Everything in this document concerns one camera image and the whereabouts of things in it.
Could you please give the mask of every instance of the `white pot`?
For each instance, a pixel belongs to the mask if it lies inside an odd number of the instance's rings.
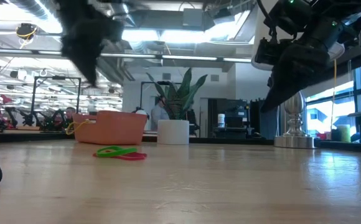
[[[189,121],[159,120],[157,130],[158,144],[189,144]]]

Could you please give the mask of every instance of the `green ring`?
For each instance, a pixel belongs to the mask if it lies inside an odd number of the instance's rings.
[[[123,149],[122,147],[118,147],[118,146],[109,146],[109,147],[104,147],[103,149],[99,149],[96,152],[96,156],[97,157],[123,156],[136,151],[137,151],[136,148]]]

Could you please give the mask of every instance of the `wooden table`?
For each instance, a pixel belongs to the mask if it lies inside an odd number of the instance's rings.
[[[0,144],[0,224],[361,223],[361,153],[71,140]]]

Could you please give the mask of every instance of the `desk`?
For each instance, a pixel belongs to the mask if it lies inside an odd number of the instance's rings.
[[[0,144],[0,223],[361,223],[361,153],[74,140]]]

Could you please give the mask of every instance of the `orange basket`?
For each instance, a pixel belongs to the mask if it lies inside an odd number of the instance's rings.
[[[97,116],[73,114],[75,139],[102,145],[139,145],[147,116],[136,113],[99,111]]]

